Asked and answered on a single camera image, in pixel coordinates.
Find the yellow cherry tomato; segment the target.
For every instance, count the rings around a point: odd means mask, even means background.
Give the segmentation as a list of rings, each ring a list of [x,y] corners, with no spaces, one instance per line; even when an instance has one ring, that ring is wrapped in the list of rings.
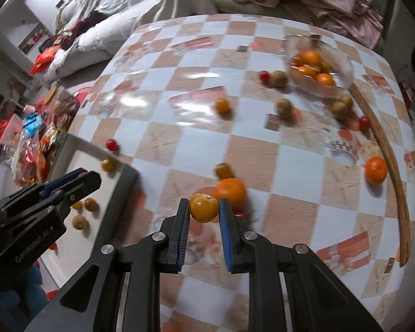
[[[77,211],[81,210],[83,208],[82,202],[81,201],[76,202],[75,204],[72,205],[72,208]]]

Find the yellow tomato cluster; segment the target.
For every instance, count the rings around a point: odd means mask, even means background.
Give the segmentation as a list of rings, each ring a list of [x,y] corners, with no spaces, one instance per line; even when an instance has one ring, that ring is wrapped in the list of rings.
[[[212,195],[196,193],[190,199],[190,214],[199,223],[209,223],[219,214],[219,201]]]

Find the red cherry tomato with stem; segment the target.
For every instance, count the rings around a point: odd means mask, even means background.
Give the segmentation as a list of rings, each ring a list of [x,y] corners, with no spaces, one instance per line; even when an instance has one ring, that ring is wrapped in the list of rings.
[[[250,218],[250,213],[247,211],[235,211],[234,215],[236,217],[244,218],[245,220],[249,220]]]

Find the brown-yellow cherry tomato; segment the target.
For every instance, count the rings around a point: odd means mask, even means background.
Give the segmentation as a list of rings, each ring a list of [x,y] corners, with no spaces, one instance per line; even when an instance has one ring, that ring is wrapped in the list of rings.
[[[92,199],[92,198],[87,198],[84,201],[84,207],[91,212],[95,212],[99,210],[99,204],[97,203],[96,200]]]

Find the yellow tomato in tray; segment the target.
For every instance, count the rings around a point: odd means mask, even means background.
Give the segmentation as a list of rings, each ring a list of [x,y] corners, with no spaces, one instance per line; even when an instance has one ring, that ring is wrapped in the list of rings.
[[[115,169],[117,169],[117,165],[117,161],[112,157],[108,157],[101,161],[102,170],[105,172],[115,171]]]

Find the white shallow tray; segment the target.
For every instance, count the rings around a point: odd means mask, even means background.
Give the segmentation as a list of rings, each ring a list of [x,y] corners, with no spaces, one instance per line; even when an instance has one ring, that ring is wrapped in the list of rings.
[[[139,185],[139,173],[115,155],[68,134],[60,146],[51,171],[53,181],[76,169],[99,173],[100,188],[72,203],[64,224],[66,232],[41,261],[57,285],[67,280],[101,246],[112,242],[119,217]]]

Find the red tomato mid left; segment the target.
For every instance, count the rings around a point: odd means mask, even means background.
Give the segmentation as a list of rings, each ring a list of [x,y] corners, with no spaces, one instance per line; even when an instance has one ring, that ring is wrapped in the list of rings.
[[[118,151],[119,150],[118,142],[115,139],[108,139],[105,143],[105,146],[109,151]]]

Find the pile of snack packets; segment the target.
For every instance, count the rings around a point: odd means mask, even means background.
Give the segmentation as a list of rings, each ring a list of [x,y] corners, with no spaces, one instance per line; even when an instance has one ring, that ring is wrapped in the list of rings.
[[[0,121],[4,163],[19,187],[47,181],[55,154],[66,138],[82,99],[53,87],[45,97],[26,105],[23,115]]]

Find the small orange tomato upper left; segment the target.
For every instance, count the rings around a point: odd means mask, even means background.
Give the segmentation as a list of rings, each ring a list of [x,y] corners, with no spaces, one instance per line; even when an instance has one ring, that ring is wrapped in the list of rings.
[[[231,105],[225,98],[220,98],[215,102],[215,110],[219,115],[227,115],[231,112]]]

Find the kiwi left of bowl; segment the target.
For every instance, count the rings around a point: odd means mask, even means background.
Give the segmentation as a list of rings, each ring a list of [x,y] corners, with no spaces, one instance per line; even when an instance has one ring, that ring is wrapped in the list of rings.
[[[277,115],[280,119],[289,119],[292,116],[293,106],[286,98],[277,101]]]

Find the kiwi of bowl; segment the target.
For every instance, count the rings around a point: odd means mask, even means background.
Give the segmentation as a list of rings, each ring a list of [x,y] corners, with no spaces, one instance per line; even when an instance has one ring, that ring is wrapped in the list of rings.
[[[344,103],[349,110],[353,107],[353,99],[350,94],[342,94],[339,101]]]
[[[336,119],[344,121],[349,116],[349,108],[344,102],[336,101],[331,107],[331,113]]]
[[[277,101],[277,115],[280,119],[289,119],[292,116],[293,106],[286,98]]]

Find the red tomato by bowl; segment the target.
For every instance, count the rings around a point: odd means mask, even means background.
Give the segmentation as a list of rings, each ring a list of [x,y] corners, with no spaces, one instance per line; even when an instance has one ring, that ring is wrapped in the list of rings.
[[[271,74],[268,71],[259,71],[258,78],[260,79],[262,84],[269,84],[271,79]]]

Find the kiwi near bowl top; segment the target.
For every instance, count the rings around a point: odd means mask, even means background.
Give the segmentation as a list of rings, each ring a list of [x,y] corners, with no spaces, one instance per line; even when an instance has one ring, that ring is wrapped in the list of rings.
[[[284,88],[286,87],[289,81],[289,77],[287,73],[284,71],[273,71],[271,73],[270,81],[271,81],[272,86],[277,87],[277,88]]]

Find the glass fruit bowl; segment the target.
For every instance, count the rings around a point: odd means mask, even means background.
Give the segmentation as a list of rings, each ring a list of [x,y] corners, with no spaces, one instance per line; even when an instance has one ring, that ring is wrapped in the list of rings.
[[[319,35],[289,35],[283,51],[289,77],[303,92],[337,98],[353,82],[349,56],[323,42]]]

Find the orange in bowl top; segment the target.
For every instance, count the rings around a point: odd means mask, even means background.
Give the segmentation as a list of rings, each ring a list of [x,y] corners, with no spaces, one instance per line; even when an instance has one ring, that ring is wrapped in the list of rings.
[[[307,50],[301,53],[303,64],[320,68],[322,65],[322,57],[314,50]]]

